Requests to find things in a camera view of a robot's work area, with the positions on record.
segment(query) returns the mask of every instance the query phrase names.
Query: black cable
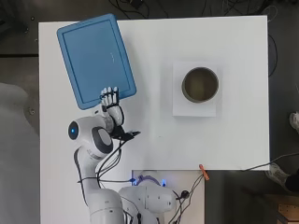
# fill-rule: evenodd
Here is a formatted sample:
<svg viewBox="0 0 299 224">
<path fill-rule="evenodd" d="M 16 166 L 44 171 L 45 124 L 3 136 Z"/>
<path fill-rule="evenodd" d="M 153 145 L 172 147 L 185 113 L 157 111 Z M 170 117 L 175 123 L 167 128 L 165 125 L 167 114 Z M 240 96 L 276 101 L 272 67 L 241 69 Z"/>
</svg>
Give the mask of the black cable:
<svg viewBox="0 0 299 224">
<path fill-rule="evenodd" d="M 114 160 L 113 160 L 107 167 L 105 167 L 105 168 L 102 170 L 102 172 L 104 172 L 105 170 L 109 169 L 109 168 L 116 162 L 116 160 L 119 159 L 119 156 L 120 156 L 120 153 L 118 154 L 118 156 L 117 156 L 116 158 L 114 158 Z"/>
<path fill-rule="evenodd" d="M 277 69 L 277 67 L 278 67 L 278 47 L 277 47 L 277 43 L 275 42 L 273 36 L 271 36 L 271 35 L 268 35 L 268 36 L 272 39 L 272 41 L 274 43 L 275 54 L 276 54 L 276 60 L 275 60 L 274 68 L 273 68 L 272 72 L 270 73 L 270 75 L 268 76 L 268 77 L 271 77 L 274 74 L 274 72 Z"/>
<path fill-rule="evenodd" d="M 120 149 L 120 157 L 119 159 L 107 170 L 105 170 L 104 172 L 100 172 L 99 175 L 97 176 L 98 177 L 98 181 L 101 182 L 101 177 L 103 175 L 105 175 L 107 172 L 109 172 L 110 170 L 112 170 L 114 167 L 116 167 L 119 163 L 120 163 L 120 160 L 121 160 L 121 149 Z"/>
<path fill-rule="evenodd" d="M 146 1 L 143 0 L 143 4 L 146 6 L 146 8 L 148 9 L 148 16 L 147 19 L 150 17 L 150 8 L 148 6 L 148 4 L 146 3 Z"/>
<path fill-rule="evenodd" d="M 156 0 L 157 4 L 159 5 L 160 9 L 165 13 L 165 16 L 167 18 L 169 18 L 168 13 L 166 12 L 166 10 L 164 9 L 163 5 L 161 4 L 160 0 Z"/>
<path fill-rule="evenodd" d="M 180 198 L 179 198 L 179 196 L 178 196 L 178 194 L 173 190 L 173 192 L 176 194 L 176 196 L 177 196 L 177 200 L 178 200 L 178 202 L 179 202 L 179 216 L 181 217 L 181 215 L 182 215 L 182 206 L 183 206 L 183 204 L 182 204 L 182 202 L 181 202 L 181 200 L 180 200 Z"/>
<path fill-rule="evenodd" d="M 146 17 L 145 17 L 142 13 L 140 13 L 140 12 L 138 12 L 138 11 L 123 10 L 123 9 L 121 8 L 120 4 L 119 4 L 119 0 L 115 0 L 115 1 L 116 1 L 116 4 L 117 4 L 118 9 L 119 9 L 120 11 L 122 11 L 122 12 L 124 12 L 124 13 L 126 13 L 126 12 L 129 12 L 129 13 L 136 13 L 136 14 L 142 16 L 144 19 L 146 19 Z"/>
<path fill-rule="evenodd" d="M 100 182 L 107 182 L 107 183 L 131 183 L 132 181 L 131 180 L 103 180 L 103 179 L 100 179 L 99 180 Z"/>
<path fill-rule="evenodd" d="M 237 1 L 237 3 L 238 4 L 241 4 L 241 3 L 246 3 L 246 2 L 248 2 L 249 0 L 243 0 L 243 1 Z"/>
<path fill-rule="evenodd" d="M 121 140 L 120 140 L 120 144 L 119 144 L 119 146 L 118 146 L 118 148 L 117 149 L 115 149 L 103 162 L 102 162 L 102 164 L 101 164 L 101 166 L 100 166 L 100 168 L 99 168 L 99 170 L 98 170 L 98 172 L 96 173 L 96 178 L 97 179 L 99 179 L 99 176 L 100 176 L 100 173 L 102 172 L 102 169 L 103 169 L 103 167 L 104 167 L 104 165 L 111 159 L 111 157 L 113 157 L 113 155 L 115 154 L 115 153 L 117 153 L 117 152 L 119 152 L 119 153 L 121 153 L 121 147 L 125 144 L 126 142 L 121 142 Z M 104 174 L 106 173 L 106 172 L 108 172 L 109 170 L 111 170 L 113 167 L 115 167 L 115 165 L 113 165 L 113 166 L 111 166 L 109 169 L 107 169 L 106 171 L 104 171 Z"/>
<path fill-rule="evenodd" d="M 201 181 L 201 178 L 203 177 L 203 175 L 199 175 L 196 180 L 194 181 L 193 185 L 192 185 L 192 189 L 190 191 L 190 197 L 192 196 L 191 193 L 194 192 L 194 189 L 198 186 L 198 184 L 200 183 Z M 178 214 L 178 211 L 179 211 L 180 208 L 178 208 L 177 212 L 175 213 L 175 215 L 170 219 L 170 221 L 168 222 L 168 224 L 171 224 L 171 222 L 175 219 L 175 217 L 177 216 Z"/>
<path fill-rule="evenodd" d="M 193 193 L 194 193 L 196 187 L 200 184 L 200 182 L 201 182 L 201 180 L 202 180 L 203 177 L 204 176 L 202 175 L 201 178 L 200 178 L 200 180 L 199 180 L 199 182 L 194 186 L 193 190 L 190 192 L 190 197 L 189 197 L 188 205 L 183 209 L 183 211 L 182 211 L 181 214 L 183 214 L 186 211 L 186 209 L 191 205 L 191 199 L 192 199 Z"/>
<path fill-rule="evenodd" d="M 239 0 L 235 0 L 235 2 L 231 5 L 230 9 L 228 9 L 225 13 L 224 16 L 226 16 L 232 9 L 235 9 L 235 4 L 238 3 Z"/>
<path fill-rule="evenodd" d="M 259 167 L 262 167 L 262 166 L 269 165 L 269 164 L 271 164 L 271 163 L 273 163 L 273 162 L 275 162 L 275 161 L 278 161 L 278 160 L 280 160 L 280 159 L 282 159 L 282 158 L 284 158 L 284 157 L 291 157 L 291 156 L 298 156 L 298 155 L 299 155 L 299 152 L 294 152 L 294 153 L 290 153 L 290 154 L 281 155 L 281 156 L 277 157 L 276 159 L 274 159 L 274 160 L 272 160 L 272 161 L 270 161 L 270 162 L 268 162 L 268 163 L 265 163 L 265 164 L 262 164 L 262 165 L 258 165 L 258 166 L 251 167 L 251 168 L 249 168 L 249 169 L 243 170 L 243 172 L 245 172 L 245 171 L 249 171 L 249 170 L 253 170 L 253 169 L 256 169 L 256 168 L 259 168 Z"/>
<path fill-rule="evenodd" d="M 250 2 L 251 2 L 251 0 L 249 0 L 249 4 L 248 4 L 248 6 L 247 6 L 247 13 L 246 13 L 246 14 L 249 14 L 249 10 L 250 10 Z"/>
<path fill-rule="evenodd" d="M 119 8 L 119 7 L 117 7 L 117 6 L 115 6 L 112 2 L 111 2 L 111 0 L 108 0 L 109 1 L 109 3 L 113 6 L 113 7 L 115 7 L 116 9 L 118 9 L 119 11 L 121 11 L 122 13 L 123 13 L 123 15 L 125 15 L 125 17 L 126 18 L 128 18 L 129 20 L 131 19 L 121 8 Z"/>
<path fill-rule="evenodd" d="M 131 219 L 130 223 L 133 222 L 133 219 L 134 219 L 133 216 L 132 216 L 130 213 L 124 211 L 124 210 L 122 210 L 122 211 L 123 211 L 123 213 L 126 215 L 126 223 L 125 223 L 125 224 L 127 224 L 128 216 L 129 216 L 130 219 Z"/>
<path fill-rule="evenodd" d="M 38 58 L 38 54 L 0 54 L 0 58 Z"/>
<path fill-rule="evenodd" d="M 136 206 L 135 203 L 133 203 L 131 200 L 126 199 L 126 198 L 124 198 L 124 197 L 122 197 L 122 196 L 121 196 L 121 198 L 123 198 L 125 201 L 128 201 L 129 203 L 132 203 L 132 204 L 134 205 L 134 207 L 136 208 L 137 212 L 140 213 L 140 212 L 139 212 L 139 209 L 137 208 L 137 206 Z"/>
<path fill-rule="evenodd" d="M 209 14 L 210 14 L 210 17 L 213 17 L 212 4 L 209 5 Z"/>
<path fill-rule="evenodd" d="M 126 211 L 123 210 L 123 213 L 125 214 L 125 220 L 124 220 L 124 223 L 125 224 L 128 224 L 128 214 Z"/>
<path fill-rule="evenodd" d="M 205 1 L 205 4 L 204 4 L 204 9 L 203 9 L 203 11 L 202 11 L 202 17 L 204 16 L 204 12 L 205 12 L 205 10 L 206 10 L 206 1 Z"/>
<path fill-rule="evenodd" d="M 244 16 L 243 13 L 239 9 L 233 7 L 233 10 L 236 11 L 237 13 L 239 13 L 241 16 Z"/>
</svg>

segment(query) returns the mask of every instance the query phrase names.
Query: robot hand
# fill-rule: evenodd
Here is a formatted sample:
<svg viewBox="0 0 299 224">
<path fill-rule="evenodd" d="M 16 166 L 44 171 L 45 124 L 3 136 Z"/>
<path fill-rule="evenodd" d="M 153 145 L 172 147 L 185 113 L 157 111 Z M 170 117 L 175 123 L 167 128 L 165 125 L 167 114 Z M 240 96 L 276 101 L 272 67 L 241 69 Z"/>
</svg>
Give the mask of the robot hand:
<svg viewBox="0 0 299 224">
<path fill-rule="evenodd" d="M 104 88 L 101 92 L 102 109 L 113 118 L 115 126 L 122 126 L 124 123 L 124 115 L 120 107 L 119 89 L 114 87 Z"/>
</svg>

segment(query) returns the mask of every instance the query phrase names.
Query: white table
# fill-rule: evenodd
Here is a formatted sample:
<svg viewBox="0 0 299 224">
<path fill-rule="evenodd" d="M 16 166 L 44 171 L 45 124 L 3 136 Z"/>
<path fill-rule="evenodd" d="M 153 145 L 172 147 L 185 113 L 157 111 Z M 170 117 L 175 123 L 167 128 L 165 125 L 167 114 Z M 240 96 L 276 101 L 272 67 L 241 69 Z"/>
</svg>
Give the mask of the white table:
<svg viewBox="0 0 299 224">
<path fill-rule="evenodd" d="M 39 24 L 42 224 L 88 222 L 76 185 L 78 146 L 67 127 L 91 111 L 77 107 L 56 36 L 70 23 Z M 137 86 L 134 97 L 121 101 L 124 128 L 142 134 L 124 147 L 108 178 L 129 178 L 132 170 L 196 170 L 199 163 L 237 170 L 269 161 L 266 17 L 119 21 L 119 26 Z M 172 117 L 174 61 L 223 65 L 220 116 Z M 204 209 L 203 193 L 200 198 L 197 215 Z M 198 220 L 203 223 L 204 216 Z"/>
</svg>

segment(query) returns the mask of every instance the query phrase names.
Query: robot finger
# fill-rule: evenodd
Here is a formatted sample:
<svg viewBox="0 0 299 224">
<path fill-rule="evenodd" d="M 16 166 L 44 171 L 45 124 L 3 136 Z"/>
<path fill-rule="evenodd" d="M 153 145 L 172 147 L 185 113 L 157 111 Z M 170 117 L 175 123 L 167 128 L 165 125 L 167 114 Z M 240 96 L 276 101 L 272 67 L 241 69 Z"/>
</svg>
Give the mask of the robot finger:
<svg viewBox="0 0 299 224">
<path fill-rule="evenodd" d="M 114 96 L 115 96 L 115 100 L 113 99 L 113 103 L 114 104 L 119 104 L 119 102 L 120 102 L 120 93 L 119 93 L 119 88 L 117 88 L 117 87 L 114 87 Z"/>
<path fill-rule="evenodd" d="M 112 91 L 111 87 L 108 87 L 107 96 L 108 96 L 109 105 L 113 104 L 112 94 L 113 94 L 113 91 Z"/>
<path fill-rule="evenodd" d="M 104 91 L 101 91 L 100 99 L 101 99 L 101 104 L 102 104 L 102 105 L 106 105 L 106 104 L 105 104 L 104 97 L 105 97 L 105 95 L 104 95 Z"/>
<path fill-rule="evenodd" d="M 104 88 L 103 92 L 104 92 L 105 105 L 108 106 L 109 105 L 109 101 L 108 101 L 108 98 L 107 98 L 107 88 Z"/>
<path fill-rule="evenodd" d="M 114 87 L 113 89 L 113 104 L 117 104 L 118 103 L 118 88 Z"/>
</svg>

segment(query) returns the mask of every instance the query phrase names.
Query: floor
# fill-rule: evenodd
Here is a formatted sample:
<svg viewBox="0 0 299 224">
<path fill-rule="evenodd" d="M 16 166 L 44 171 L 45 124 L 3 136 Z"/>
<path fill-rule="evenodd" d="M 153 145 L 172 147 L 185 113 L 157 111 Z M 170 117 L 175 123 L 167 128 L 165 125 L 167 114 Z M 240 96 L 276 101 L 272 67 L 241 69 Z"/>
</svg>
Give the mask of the floor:
<svg viewBox="0 0 299 224">
<path fill-rule="evenodd" d="M 37 26 L 39 21 L 80 21 L 90 17 L 113 13 L 119 20 L 125 16 L 108 0 L 14 0 L 20 12 L 20 20 L 27 24 L 27 33 L 12 31 L 0 36 L 0 57 L 4 54 L 38 54 Z M 221 0 L 161 0 L 170 18 L 222 16 Z M 237 9 L 243 14 L 248 10 L 248 1 L 239 0 Z M 249 11 L 258 9 L 262 1 L 250 1 Z M 165 18 L 158 0 L 148 0 L 149 17 Z M 292 111 L 299 110 L 299 5 L 276 2 L 277 16 L 268 23 L 269 34 L 274 37 L 278 48 L 278 67 L 269 78 L 269 113 L 271 159 L 279 155 L 298 151 L 299 136 L 288 122 Z M 140 12 L 146 14 L 145 7 Z M 237 16 L 232 9 L 227 16 Z M 140 19 L 130 14 L 132 19 Z M 269 70 L 275 64 L 274 45 L 269 42 Z M 27 91 L 29 100 L 24 108 L 26 118 L 38 133 L 38 58 L 0 58 L 0 82 L 15 84 Z M 287 172 L 298 169 L 298 157 L 283 159 L 278 164 Z M 206 224 L 213 223 L 276 223 L 254 203 L 248 189 L 256 193 L 286 193 L 279 185 L 266 178 L 263 172 L 211 171 L 206 183 Z"/>
</svg>

